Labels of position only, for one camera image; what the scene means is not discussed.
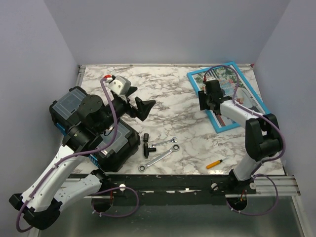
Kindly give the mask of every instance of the metal floor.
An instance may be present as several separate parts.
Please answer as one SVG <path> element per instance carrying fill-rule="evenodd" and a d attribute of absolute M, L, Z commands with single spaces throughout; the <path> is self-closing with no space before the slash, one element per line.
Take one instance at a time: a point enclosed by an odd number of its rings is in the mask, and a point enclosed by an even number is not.
<path fill-rule="evenodd" d="M 303 237 L 291 197 L 280 197 L 269 215 L 248 217 L 227 206 L 141 206 L 127 218 L 92 215 L 85 198 L 65 210 L 40 237 Z M 250 197 L 247 212 L 267 210 L 273 197 Z M 122 214 L 132 207 L 112 207 Z"/>

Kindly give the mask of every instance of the photo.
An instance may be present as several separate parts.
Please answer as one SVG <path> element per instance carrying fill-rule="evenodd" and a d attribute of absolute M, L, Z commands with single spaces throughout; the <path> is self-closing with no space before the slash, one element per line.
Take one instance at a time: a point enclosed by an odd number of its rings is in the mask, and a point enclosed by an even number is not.
<path fill-rule="evenodd" d="M 237 70 L 239 74 L 239 87 L 236 92 L 236 101 L 255 112 L 265 114 L 267 110 L 264 109 L 265 106 L 263 105 L 263 102 L 260 100 L 253 88 L 247 82 L 245 77 L 240 73 L 240 70 L 237 68 L 237 66 L 233 66 L 233 63 L 228 63 L 226 65 Z M 207 70 L 208 68 L 188 73 L 188 78 L 191 84 L 197 85 L 198 90 L 204 90 L 203 77 Z M 214 79 L 217 79 L 219 81 L 224 96 L 233 96 L 237 78 L 232 70 L 224 67 L 219 67 L 212 70 L 211 73 L 208 72 L 206 75 L 206 80 Z M 221 115 L 215 115 L 212 111 L 210 111 L 210 114 L 210 116 L 213 117 L 213 119 L 210 119 L 216 132 L 227 131 L 238 126 L 238 124 L 236 124 L 230 118 Z"/>

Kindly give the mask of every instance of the handle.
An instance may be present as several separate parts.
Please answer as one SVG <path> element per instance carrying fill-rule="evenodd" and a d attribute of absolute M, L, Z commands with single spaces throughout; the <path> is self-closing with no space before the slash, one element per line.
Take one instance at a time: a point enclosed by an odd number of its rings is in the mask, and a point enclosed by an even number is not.
<path fill-rule="evenodd" d="M 210 169 L 210 168 L 212 168 L 212 167 L 214 167 L 214 166 L 216 166 L 216 165 L 218 165 L 218 164 L 220 164 L 220 163 L 221 163 L 221 161 L 218 160 L 218 161 L 216 161 L 216 162 L 213 162 L 213 163 L 209 164 L 206 168 L 207 168 L 207 169 Z"/>
<path fill-rule="evenodd" d="M 168 141 L 163 141 L 163 142 L 158 142 L 158 143 L 155 143 L 155 144 L 151 144 L 151 147 L 160 146 L 160 145 L 163 145 L 163 144 L 166 144 L 166 143 L 177 143 L 176 139 L 177 139 L 176 137 L 173 137 L 173 138 L 171 138 Z"/>
<path fill-rule="evenodd" d="M 172 153 L 172 150 L 170 149 L 170 150 L 166 151 L 165 153 L 161 154 L 160 156 L 158 156 L 157 158 L 153 159 L 152 161 L 148 162 L 146 164 L 146 166 L 149 167 L 149 166 L 157 163 L 159 160 L 165 158 L 167 155 L 169 155 L 171 153 Z"/>

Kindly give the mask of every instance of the ratchet wrench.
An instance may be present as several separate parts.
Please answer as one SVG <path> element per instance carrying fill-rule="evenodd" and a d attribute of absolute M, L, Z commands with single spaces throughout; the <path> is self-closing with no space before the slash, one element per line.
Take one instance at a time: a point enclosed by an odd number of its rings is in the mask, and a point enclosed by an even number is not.
<path fill-rule="evenodd" d="M 163 159 L 166 156 L 170 155 L 171 153 L 177 152 L 178 150 L 180 150 L 180 146 L 179 145 L 173 145 L 168 151 L 166 151 L 165 153 L 161 154 L 157 158 L 153 159 L 152 161 L 148 162 L 147 164 L 140 165 L 138 167 L 138 170 L 140 172 L 144 172 L 148 167 L 150 167 L 153 164 L 157 163 L 158 161 L 160 161 L 161 159 Z"/>
<path fill-rule="evenodd" d="M 171 138 L 171 139 L 168 140 L 168 141 L 158 142 L 158 143 L 155 143 L 155 144 L 150 144 L 150 147 L 151 147 L 151 148 L 154 148 L 154 147 L 156 147 L 156 146 L 161 146 L 161 145 L 166 144 L 166 143 L 177 143 L 177 138 L 176 138 L 176 137 L 173 137 L 173 138 Z"/>

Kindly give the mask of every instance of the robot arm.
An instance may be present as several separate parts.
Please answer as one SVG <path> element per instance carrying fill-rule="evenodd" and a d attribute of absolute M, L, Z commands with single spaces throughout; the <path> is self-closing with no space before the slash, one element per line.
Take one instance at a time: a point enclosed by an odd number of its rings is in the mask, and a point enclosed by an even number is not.
<path fill-rule="evenodd" d="M 273 114 L 254 113 L 241 105 L 235 105 L 230 96 L 223 96 L 218 80 L 205 81 L 204 84 L 205 90 L 198 92 L 200 110 L 212 110 L 216 115 L 226 116 L 245 128 L 247 154 L 230 172 L 231 186 L 249 181 L 260 163 L 282 150 L 280 134 L 266 122 L 269 120 L 278 128 L 277 119 Z"/>
<path fill-rule="evenodd" d="M 137 88 L 130 85 L 130 81 L 120 76 L 112 77 L 108 85 L 114 97 L 111 103 L 116 117 L 119 119 L 126 113 L 143 121 L 155 100 L 142 101 L 136 97 L 137 108 L 132 106 L 128 96 Z M 82 155 L 87 156 L 90 154 L 88 151 L 96 149 L 103 142 L 102 134 L 114 122 L 110 106 L 105 106 L 99 96 L 88 95 L 80 87 L 70 89 L 59 101 L 54 101 L 49 110 L 54 124 L 64 134 L 63 145 L 68 145 L 75 153 L 82 152 Z M 15 209 L 24 213 L 24 219 L 31 226 L 40 230 L 48 228 L 69 205 L 100 190 L 105 177 L 93 172 L 75 185 L 60 189 L 84 159 L 84 156 L 55 157 L 25 192 L 13 194 L 9 202 Z"/>

